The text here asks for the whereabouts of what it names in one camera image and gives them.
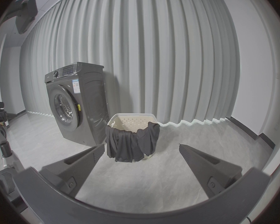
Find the black baseboard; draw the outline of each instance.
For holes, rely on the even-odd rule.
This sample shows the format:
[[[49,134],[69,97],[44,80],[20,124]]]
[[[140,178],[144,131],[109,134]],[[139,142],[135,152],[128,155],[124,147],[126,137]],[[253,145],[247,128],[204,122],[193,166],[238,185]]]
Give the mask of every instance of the black baseboard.
[[[233,122],[236,126],[238,126],[240,129],[245,131],[252,139],[256,140],[258,138],[258,135],[254,133],[252,130],[250,130],[247,126],[243,125],[241,122],[236,120],[233,117],[227,118],[231,122]]]
[[[266,136],[264,133],[261,133],[259,135],[272,149],[276,146],[272,140],[268,136]]]
[[[25,112],[26,112],[26,110],[23,110],[23,111],[21,111],[20,113],[17,113],[17,115],[23,114],[23,113],[25,113]]]
[[[9,119],[8,122],[12,123],[13,121],[17,120],[18,118],[22,117],[24,114],[26,114],[26,110],[21,111],[20,113],[17,113],[17,117]]]
[[[260,135],[257,135],[252,130],[250,130],[247,126],[243,125],[241,122],[236,120],[233,117],[226,117],[228,120],[233,122],[236,126],[238,126],[240,129],[242,129],[244,132],[246,132],[252,139],[257,140],[259,137],[263,139],[272,149],[276,146],[272,140],[268,136],[266,136],[264,133],[261,133]]]

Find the floor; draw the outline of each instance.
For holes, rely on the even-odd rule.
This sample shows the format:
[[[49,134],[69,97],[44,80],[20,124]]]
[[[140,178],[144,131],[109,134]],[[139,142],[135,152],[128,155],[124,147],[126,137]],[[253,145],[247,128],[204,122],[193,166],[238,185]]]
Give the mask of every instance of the floor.
[[[37,170],[88,148],[64,139],[55,119],[39,114],[25,114],[12,121],[7,139],[23,166]],[[243,168],[242,174],[251,167],[262,169],[272,153],[262,139],[253,140],[225,119],[162,125],[150,159],[114,162],[105,152],[76,198],[130,213],[172,211],[206,200],[205,192],[179,153],[180,143],[237,164]]]

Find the plastic laundry basket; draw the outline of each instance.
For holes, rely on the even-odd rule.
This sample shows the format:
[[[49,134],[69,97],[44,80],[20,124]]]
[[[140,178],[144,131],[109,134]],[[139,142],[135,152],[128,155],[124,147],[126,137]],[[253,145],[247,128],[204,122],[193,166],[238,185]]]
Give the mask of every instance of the plastic laundry basket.
[[[153,114],[119,113],[113,115],[113,117],[109,120],[108,125],[119,130],[132,131],[136,133],[138,129],[147,128],[148,122],[157,123],[157,119]],[[151,156],[152,155],[144,155],[144,158],[148,159]]]

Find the white curtain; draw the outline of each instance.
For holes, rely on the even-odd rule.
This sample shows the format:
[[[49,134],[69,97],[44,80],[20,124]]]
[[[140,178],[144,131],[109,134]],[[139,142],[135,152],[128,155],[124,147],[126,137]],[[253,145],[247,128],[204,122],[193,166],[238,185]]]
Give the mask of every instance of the white curtain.
[[[26,110],[51,114],[44,76],[76,61],[105,67],[110,117],[212,120],[235,103],[238,43],[223,0],[61,0],[21,48]]]

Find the front-loading washing machine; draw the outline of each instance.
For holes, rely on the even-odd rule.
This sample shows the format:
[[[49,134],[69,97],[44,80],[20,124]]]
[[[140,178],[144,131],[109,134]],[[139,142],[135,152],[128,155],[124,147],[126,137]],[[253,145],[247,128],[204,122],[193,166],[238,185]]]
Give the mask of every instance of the front-loading washing machine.
[[[103,66],[75,62],[45,76],[49,104],[64,138],[94,146],[109,121]]]

